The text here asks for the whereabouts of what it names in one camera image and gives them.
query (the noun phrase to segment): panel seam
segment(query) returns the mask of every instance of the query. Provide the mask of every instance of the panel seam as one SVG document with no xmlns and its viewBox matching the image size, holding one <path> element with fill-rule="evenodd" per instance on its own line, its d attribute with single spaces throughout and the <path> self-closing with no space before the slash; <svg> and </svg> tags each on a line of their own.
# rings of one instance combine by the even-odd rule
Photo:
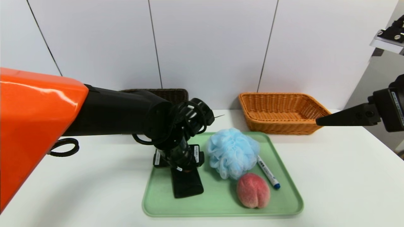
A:
<svg viewBox="0 0 404 227">
<path fill-rule="evenodd" d="M 44 40 L 45 45 L 46 45 L 46 47 L 48 48 L 48 51 L 49 51 L 49 53 L 50 53 L 50 56 L 52 57 L 53 62 L 55 63 L 55 66 L 56 66 L 57 70 L 58 70 L 59 73 L 60 73 L 60 76 L 63 76 L 63 75 L 62 75 L 62 72 L 61 72 L 60 69 L 59 69 L 59 66 L 57 65 L 57 63 L 56 63 L 56 61 L 55 61 L 55 58 L 53 57 L 53 54 L 52 54 L 52 52 L 51 52 L 51 49 L 49 48 L 48 43 L 47 43 L 46 40 L 45 40 L 44 34 L 42 33 L 41 28 L 39 27 L 38 21 L 37 21 L 36 18 L 35 18 L 34 12 L 32 11 L 31 5 L 29 4 L 29 1 L 28 1 L 28 0 L 27 0 L 27 3 L 28 3 L 28 7 L 29 7 L 29 10 L 31 11 L 32 16 L 34 17 L 36 26 L 38 27 L 39 32 L 41 33 L 42 39 Z"/>
<path fill-rule="evenodd" d="M 271 31 L 269 32 L 267 50 L 265 51 L 264 62 L 262 63 L 261 75 L 259 76 L 257 92 L 258 92 L 258 90 L 259 90 L 259 86 L 261 85 L 262 73 L 264 72 L 265 60 L 266 60 L 266 58 L 267 58 L 268 48 L 269 48 L 269 41 L 271 40 L 272 31 L 273 31 L 273 29 L 274 29 L 276 11 L 278 10 L 278 3 L 279 3 L 279 0 L 276 1 L 275 12 L 274 12 L 274 19 L 272 20 Z"/>
<path fill-rule="evenodd" d="M 156 36 L 154 34 L 154 26 L 153 26 L 153 18 L 152 18 L 152 8 L 150 7 L 150 0 L 147 0 L 149 3 L 149 12 L 150 12 L 150 21 L 151 21 L 151 29 L 153 31 L 153 39 L 154 39 L 154 48 L 156 49 L 156 57 L 157 57 L 157 67 L 158 67 L 158 74 L 160 76 L 160 86 L 163 89 L 163 81 L 161 79 L 161 71 L 160 71 L 160 63 L 158 61 L 158 53 L 157 53 L 157 44 L 156 44 Z"/>
</svg>

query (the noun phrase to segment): label sticker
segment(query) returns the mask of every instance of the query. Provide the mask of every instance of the label sticker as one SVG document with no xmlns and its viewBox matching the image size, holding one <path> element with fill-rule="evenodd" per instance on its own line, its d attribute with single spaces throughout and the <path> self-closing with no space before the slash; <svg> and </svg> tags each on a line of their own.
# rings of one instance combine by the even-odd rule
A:
<svg viewBox="0 0 404 227">
<path fill-rule="evenodd" d="M 154 160 L 154 165 L 160 165 L 160 152 L 156 151 L 156 160 Z"/>
<path fill-rule="evenodd" d="M 400 115 L 401 124 L 404 126 L 403 110 L 401 109 L 400 103 L 398 102 L 397 95 L 394 91 L 391 92 L 391 95 L 393 96 L 394 103 L 396 104 L 398 114 Z"/>
<path fill-rule="evenodd" d="M 196 163 L 198 163 L 199 162 L 199 146 L 194 147 L 194 156 L 195 156 Z"/>
</svg>

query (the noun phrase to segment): orange wicker basket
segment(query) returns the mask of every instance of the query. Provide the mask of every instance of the orange wicker basket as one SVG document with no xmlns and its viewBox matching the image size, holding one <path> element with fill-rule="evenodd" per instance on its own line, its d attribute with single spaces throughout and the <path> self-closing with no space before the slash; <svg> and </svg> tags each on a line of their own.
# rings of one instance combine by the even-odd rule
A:
<svg viewBox="0 0 404 227">
<path fill-rule="evenodd" d="M 331 114 L 302 93 L 242 93 L 238 98 L 249 129 L 267 134 L 310 135 L 321 128 L 316 118 Z"/>
</svg>

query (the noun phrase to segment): orange robot arm cover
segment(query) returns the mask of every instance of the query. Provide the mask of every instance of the orange robot arm cover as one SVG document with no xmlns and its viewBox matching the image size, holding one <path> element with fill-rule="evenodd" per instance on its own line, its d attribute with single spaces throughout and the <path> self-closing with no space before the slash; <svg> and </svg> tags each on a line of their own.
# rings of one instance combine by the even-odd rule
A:
<svg viewBox="0 0 404 227">
<path fill-rule="evenodd" d="M 88 88 L 81 82 L 0 68 L 0 212 L 75 120 Z"/>
</svg>

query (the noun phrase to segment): green tray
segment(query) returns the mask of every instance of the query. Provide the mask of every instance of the green tray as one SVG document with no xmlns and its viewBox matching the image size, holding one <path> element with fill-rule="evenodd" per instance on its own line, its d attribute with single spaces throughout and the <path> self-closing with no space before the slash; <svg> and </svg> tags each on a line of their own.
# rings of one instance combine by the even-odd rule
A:
<svg viewBox="0 0 404 227">
<path fill-rule="evenodd" d="M 261 144 L 260 157 L 278 179 L 281 188 L 275 190 L 258 165 L 248 172 L 265 179 L 271 190 L 269 205 L 263 209 L 244 207 L 237 198 L 236 181 L 223 180 L 215 169 L 209 166 L 206 142 L 213 133 L 202 133 L 189 140 L 199 144 L 205 152 L 205 163 L 198 168 L 204 186 L 200 195 L 175 199 L 171 184 L 170 169 L 153 168 L 143 197 L 143 211 L 152 217 L 195 217 L 195 216 L 283 216 L 298 214 L 303 210 L 303 199 L 288 174 L 278 153 L 266 134 L 244 132 Z"/>
</svg>

